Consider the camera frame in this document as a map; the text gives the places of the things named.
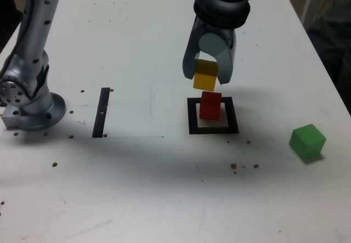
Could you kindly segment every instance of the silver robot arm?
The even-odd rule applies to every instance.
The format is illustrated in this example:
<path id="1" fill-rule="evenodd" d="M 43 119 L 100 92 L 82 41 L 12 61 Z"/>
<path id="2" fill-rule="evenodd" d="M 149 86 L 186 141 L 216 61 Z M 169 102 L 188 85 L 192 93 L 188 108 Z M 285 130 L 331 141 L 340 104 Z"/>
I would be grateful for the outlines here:
<path id="1" fill-rule="evenodd" d="M 248 0 L 195 0 L 194 11 L 196 18 L 183 59 L 184 76 L 193 78 L 202 51 L 216 59 L 219 83 L 229 83 L 236 46 L 234 30 L 248 17 Z"/>
<path id="2" fill-rule="evenodd" d="M 65 115 L 62 97 L 49 91 L 44 46 L 59 0 L 26 0 L 16 45 L 0 71 L 0 97 L 8 129 L 48 128 Z"/>
<path id="3" fill-rule="evenodd" d="M 45 129 L 66 113 L 63 98 L 48 88 L 49 58 L 44 51 L 58 1 L 26 0 L 16 45 L 0 71 L 0 97 L 7 104 L 2 120 L 8 129 Z M 234 29 L 246 21 L 247 1 L 195 0 L 196 18 L 183 60 L 186 78 L 193 78 L 201 50 L 217 60 L 220 83 L 230 81 Z"/>

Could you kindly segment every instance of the red cube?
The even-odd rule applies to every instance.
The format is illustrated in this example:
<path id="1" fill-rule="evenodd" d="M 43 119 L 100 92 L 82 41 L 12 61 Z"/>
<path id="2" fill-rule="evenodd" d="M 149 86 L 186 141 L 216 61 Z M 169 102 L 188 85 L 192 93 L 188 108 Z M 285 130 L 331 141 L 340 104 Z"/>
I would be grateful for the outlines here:
<path id="1" fill-rule="evenodd" d="M 221 93 L 202 92 L 199 118 L 203 120 L 218 121 L 221 102 Z"/>

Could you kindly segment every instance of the green cube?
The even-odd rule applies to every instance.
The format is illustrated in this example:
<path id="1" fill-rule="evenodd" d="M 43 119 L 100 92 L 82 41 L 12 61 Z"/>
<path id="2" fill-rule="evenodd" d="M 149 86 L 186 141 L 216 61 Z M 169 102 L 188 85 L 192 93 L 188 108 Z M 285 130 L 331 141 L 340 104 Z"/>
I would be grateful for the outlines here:
<path id="1" fill-rule="evenodd" d="M 321 132 L 313 124 L 294 129 L 289 145 L 302 160 L 318 156 L 326 141 Z"/>

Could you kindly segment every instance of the table surface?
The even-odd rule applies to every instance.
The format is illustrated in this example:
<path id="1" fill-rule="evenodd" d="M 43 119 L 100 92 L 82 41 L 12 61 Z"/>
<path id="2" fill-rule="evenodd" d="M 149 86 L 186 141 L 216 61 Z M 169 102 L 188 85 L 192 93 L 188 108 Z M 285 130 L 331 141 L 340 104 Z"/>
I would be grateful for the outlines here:
<path id="1" fill-rule="evenodd" d="M 233 98 L 237 135 L 189 135 L 193 3 L 60 0 L 48 84 L 67 114 L 16 137 L 0 123 L 0 242 L 351 241 L 351 119 L 289 0 L 251 0 L 236 30 L 215 91 Z M 108 137 L 92 139 L 102 87 Z M 327 142 L 305 164 L 288 143 L 310 123 Z"/>

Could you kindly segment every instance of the cube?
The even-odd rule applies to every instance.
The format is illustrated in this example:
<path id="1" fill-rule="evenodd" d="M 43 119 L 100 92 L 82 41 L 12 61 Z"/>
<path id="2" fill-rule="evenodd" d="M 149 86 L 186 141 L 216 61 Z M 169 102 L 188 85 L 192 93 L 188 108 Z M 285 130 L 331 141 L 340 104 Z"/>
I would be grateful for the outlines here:
<path id="1" fill-rule="evenodd" d="M 216 78 L 217 77 L 214 77 L 214 76 L 195 73 L 193 88 L 201 89 L 203 91 L 214 91 Z"/>
<path id="2" fill-rule="evenodd" d="M 218 65 L 216 62 L 196 59 L 193 87 L 203 91 L 214 91 L 217 73 Z"/>
<path id="3" fill-rule="evenodd" d="M 313 124 L 309 124 L 293 130 L 289 145 L 305 160 L 318 156 L 325 141 L 324 135 Z"/>
<path id="4" fill-rule="evenodd" d="M 199 118 L 203 120 L 219 120 L 222 94 L 215 92 L 202 92 Z"/>

